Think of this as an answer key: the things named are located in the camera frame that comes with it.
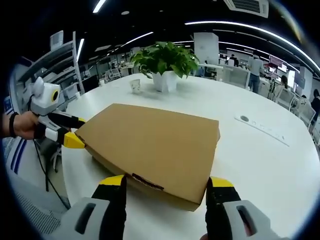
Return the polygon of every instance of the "potted plant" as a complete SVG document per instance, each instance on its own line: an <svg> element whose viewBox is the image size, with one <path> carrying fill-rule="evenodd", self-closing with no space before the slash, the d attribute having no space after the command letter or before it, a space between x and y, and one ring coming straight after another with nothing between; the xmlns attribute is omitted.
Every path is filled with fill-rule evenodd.
<svg viewBox="0 0 320 240"><path fill-rule="evenodd" d="M157 91L172 92L177 88L178 77L188 77L191 69L198 69L195 59L198 60L196 55L181 45L156 42L133 55L131 62L149 79L153 78Z"/></svg>

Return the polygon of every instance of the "power strip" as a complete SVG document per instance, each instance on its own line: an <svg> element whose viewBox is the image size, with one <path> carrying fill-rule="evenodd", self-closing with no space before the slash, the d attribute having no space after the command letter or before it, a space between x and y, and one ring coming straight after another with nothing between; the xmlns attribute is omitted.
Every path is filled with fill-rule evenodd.
<svg viewBox="0 0 320 240"><path fill-rule="evenodd" d="M287 145L288 147L290 147L288 142L287 142L287 140L286 140L286 138L285 138L285 136L276 133L271 128L269 128L267 126L264 126L264 125L254 121L254 120L251 120L248 117L243 116L243 115L242 116L235 116L234 119L236 119L236 120L238 120L238 121L240 121L242 123L248 124L249 126L254 127L255 129L258 129L261 132L264 132L264 133L268 134L269 136L273 137L274 139L277 139L281 143L283 143L283 144Z"/></svg>

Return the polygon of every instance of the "brown cardboard box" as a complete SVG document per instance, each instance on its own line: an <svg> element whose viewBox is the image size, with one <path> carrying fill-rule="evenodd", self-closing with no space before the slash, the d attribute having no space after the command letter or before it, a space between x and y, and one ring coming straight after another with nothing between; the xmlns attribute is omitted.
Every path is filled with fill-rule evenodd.
<svg viewBox="0 0 320 240"><path fill-rule="evenodd" d="M189 211L202 202L220 137L216 120L124 104L110 105L76 135L111 172Z"/></svg>

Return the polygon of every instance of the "table surface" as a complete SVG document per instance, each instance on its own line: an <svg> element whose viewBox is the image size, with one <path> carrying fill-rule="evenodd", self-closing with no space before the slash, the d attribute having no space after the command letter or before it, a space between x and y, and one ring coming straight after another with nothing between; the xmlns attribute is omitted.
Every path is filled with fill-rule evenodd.
<svg viewBox="0 0 320 240"><path fill-rule="evenodd" d="M141 79L141 94L129 81ZM231 181L240 197L271 219L281 237L292 237L312 213L320 189L320 162L306 126L276 103L239 87L189 76L177 91L157 92L152 80L133 74L95 88L68 105L89 120L113 103L169 110L219 120L211 175ZM283 134L289 146L235 119L249 119ZM91 197L111 176L85 149L62 148L63 176L71 205ZM124 239L198 240L206 232L206 203L195 212L176 209L128 187Z"/></svg>

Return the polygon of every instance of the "human hand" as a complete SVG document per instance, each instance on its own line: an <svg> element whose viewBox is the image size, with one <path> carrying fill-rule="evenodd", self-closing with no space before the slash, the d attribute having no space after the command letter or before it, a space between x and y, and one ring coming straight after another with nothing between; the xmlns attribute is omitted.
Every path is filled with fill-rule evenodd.
<svg viewBox="0 0 320 240"><path fill-rule="evenodd" d="M38 117L32 111L26 111L14 118L13 130L15 135L26 139L34 139Z"/></svg>
<svg viewBox="0 0 320 240"><path fill-rule="evenodd" d="M208 234L206 233L205 235L203 235L200 240L208 240Z"/></svg>

